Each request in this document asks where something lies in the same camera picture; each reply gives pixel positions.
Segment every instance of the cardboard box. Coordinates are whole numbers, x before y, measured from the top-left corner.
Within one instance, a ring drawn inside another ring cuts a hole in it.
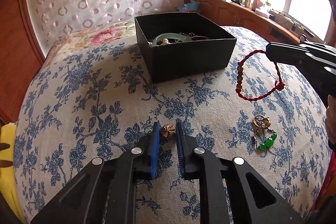
[[[226,68],[237,39],[197,13],[165,13],[135,17],[137,42],[153,83]],[[163,33],[191,33],[207,40],[150,47]]]

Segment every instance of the red string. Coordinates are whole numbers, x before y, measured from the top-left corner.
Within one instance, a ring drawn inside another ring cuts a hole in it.
[[[244,59],[242,61],[238,62],[238,66],[242,67],[243,64],[245,63],[245,61],[256,53],[264,53],[265,54],[266,52],[263,51],[263,50],[255,50],[253,52],[250,52],[247,56],[244,57]],[[256,97],[256,98],[245,97],[244,95],[241,94],[242,90],[236,89],[236,92],[238,93],[238,96],[240,98],[243,98],[244,100],[248,100],[248,101],[252,102],[252,101],[257,101],[257,100],[263,99],[263,98],[267,97],[268,95],[270,95],[271,93],[275,92],[276,90],[283,90],[284,87],[285,87],[285,83],[281,79],[281,75],[280,75],[280,71],[279,71],[277,63],[274,62],[274,65],[275,65],[275,68],[277,70],[277,74],[278,74],[278,77],[279,77],[279,80],[276,80],[275,83],[274,83],[274,88],[272,88],[266,94],[264,94],[262,96],[259,96],[259,97]]]

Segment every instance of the bedspread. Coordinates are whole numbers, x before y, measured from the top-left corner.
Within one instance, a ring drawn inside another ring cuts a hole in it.
[[[27,222],[90,160],[119,157],[155,121],[180,121],[186,134],[217,156],[243,157],[305,216],[330,161],[325,107],[301,73],[283,64],[282,91],[256,102],[239,98],[237,63],[267,42],[241,27],[224,28],[237,37],[226,69],[160,84],[150,80],[134,22],[60,38],[31,82],[16,130],[13,162]],[[276,76],[265,55],[252,56],[244,65],[243,94],[266,93]],[[278,133],[264,151],[251,143],[256,114],[268,116]],[[162,141],[155,180],[137,182],[137,223],[199,223],[198,181],[182,180],[177,164],[174,138]]]

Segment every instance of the floral tablecloth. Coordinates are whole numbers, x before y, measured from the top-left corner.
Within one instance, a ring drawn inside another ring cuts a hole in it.
[[[15,177],[27,222],[90,160],[119,157],[155,121],[181,121],[186,134],[217,156],[243,157],[305,216],[330,161],[325,107],[300,72],[283,64],[284,90],[257,102],[239,98],[237,62],[265,49],[266,41],[244,28],[224,28],[237,37],[226,69],[156,85],[134,22],[60,38],[31,82],[16,130]],[[249,58],[244,68],[244,95],[259,96],[274,86],[276,71],[265,55]],[[268,116],[278,132],[273,147],[262,152],[251,143],[256,114]],[[137,185],[137,223],[199,223],[198,181],[182,180],[177,164],[174,138],[162,142],[155,180]]]

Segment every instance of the red braided bracelet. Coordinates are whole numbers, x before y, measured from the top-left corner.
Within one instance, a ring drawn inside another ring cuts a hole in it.
[[[274,88],[272,88],[269,92],[267,92],[266,94],[262,95],[262,96],[259,96],[259,97],[256,97],[256,98],[249,98],[249,97],[245,97],[244,95],[241,94],[241,91],[242,91],[242,82],[243,82],[243,64],[244,62],[249,59],[252,55],[256,54],[256,53],[266,53],[265,51],[263,50],[256,50],[256,51],[253,51],[251,53],[249,53],[247,56],[244,57],[244,59],[240,62],[238,62],[238,67],[237,67],[237,70],[238,70],[238,76],[237,76],[237,86],[236,86],[236,92],[238,94],[238,96],[240,98],[243,98],[244,100],[248,100],[248,101],[257,101],[257,100],[260,100],[260,99],[263,99],[265,97],[267,97],[268,95],[270,95],[272,92],[275,92],[275,90],[283,90],[284,89],[284,86],[285,86],[285,83],[281,80],[281,75],[280,75],[280,72],[279,72],[279,68],[278,68],[278,65],[274,62],[275,64],[275,68],[277,70],[277,73],[278,73],[278,76],[279,76],[279,80],[276,80],[275,81],[275,84],[274,84]]]

